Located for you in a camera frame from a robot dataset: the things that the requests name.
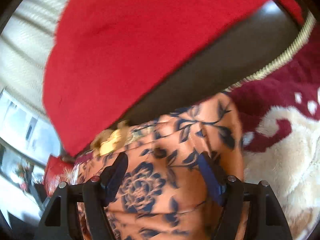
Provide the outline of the dark leather sofa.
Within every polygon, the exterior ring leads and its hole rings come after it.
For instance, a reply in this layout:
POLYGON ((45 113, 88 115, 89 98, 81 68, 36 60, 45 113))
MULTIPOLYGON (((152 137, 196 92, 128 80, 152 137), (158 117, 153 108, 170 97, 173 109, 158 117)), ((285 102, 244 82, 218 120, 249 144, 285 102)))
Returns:
POLYGON ((118 120, 138 125, 188 107, 238 82, 278 57, 300 24, 274 1, 236 23, 146 94, 118 120))

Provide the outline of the beige dotted curtain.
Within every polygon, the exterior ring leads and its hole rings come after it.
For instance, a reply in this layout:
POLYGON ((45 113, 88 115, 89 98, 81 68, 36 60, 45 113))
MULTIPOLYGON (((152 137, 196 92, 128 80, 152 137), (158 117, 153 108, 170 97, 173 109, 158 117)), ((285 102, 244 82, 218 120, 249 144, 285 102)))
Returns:
POLYGON ((44 70, 68 1, 15 0, 1 32, 1 89, 44 119, 44 70))

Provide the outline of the orange floral blouse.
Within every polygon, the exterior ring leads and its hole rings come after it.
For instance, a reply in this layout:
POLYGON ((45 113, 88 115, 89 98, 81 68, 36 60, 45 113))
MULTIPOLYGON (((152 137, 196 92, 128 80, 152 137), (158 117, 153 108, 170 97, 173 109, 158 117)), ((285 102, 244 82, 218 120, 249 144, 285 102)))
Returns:
POLYGON ((228 175, 244 177, 242 129, 231 98, 217 94, 144 124, 124 148, 129 166, 106 209, 116 239, 208 239, 220 208, 213 204, 197 159, 208 152, 228 175))

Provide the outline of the white refrigerator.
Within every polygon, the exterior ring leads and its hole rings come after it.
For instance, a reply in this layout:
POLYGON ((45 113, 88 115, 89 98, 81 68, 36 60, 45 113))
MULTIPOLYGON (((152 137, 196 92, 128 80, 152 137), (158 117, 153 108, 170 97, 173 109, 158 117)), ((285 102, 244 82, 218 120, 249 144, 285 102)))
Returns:
POLYGON ((62 150, 51 123, 27 109, 6 90, 1 91, 1 138, 43 165, 51 155, 58 157, 62 150))

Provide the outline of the floral plush bed blanket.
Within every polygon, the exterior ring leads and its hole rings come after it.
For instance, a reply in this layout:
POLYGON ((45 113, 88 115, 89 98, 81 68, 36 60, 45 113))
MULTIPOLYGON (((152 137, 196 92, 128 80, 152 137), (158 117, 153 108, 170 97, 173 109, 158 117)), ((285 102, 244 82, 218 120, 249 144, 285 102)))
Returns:
POLYGON ((268 181, 292 237, 317 239, 319 24, 313 14, 280 56, 227 90, 244 130, 245 181, 268 181))

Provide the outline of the red blanket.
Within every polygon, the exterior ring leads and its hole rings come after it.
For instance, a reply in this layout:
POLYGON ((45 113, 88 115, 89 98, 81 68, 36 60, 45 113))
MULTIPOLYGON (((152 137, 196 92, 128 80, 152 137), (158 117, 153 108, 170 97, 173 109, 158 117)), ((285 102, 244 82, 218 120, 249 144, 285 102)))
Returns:
POLYGON ((266 2, 300 26, 301 0, 69 0, 55 32, 43 105, 76 156, 133 105, 266 2))

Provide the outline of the red snack box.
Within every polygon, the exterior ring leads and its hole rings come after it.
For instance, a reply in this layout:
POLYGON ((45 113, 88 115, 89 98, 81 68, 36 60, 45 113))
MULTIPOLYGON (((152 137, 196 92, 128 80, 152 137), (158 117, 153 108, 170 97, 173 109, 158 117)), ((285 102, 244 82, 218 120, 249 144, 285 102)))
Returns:
POLYGON ((43 185, 47 196, 51 197, 61 182, 69 185, 74 180, 74 165, 63 161, 60 157, 50 155, 44 171, 43 185))

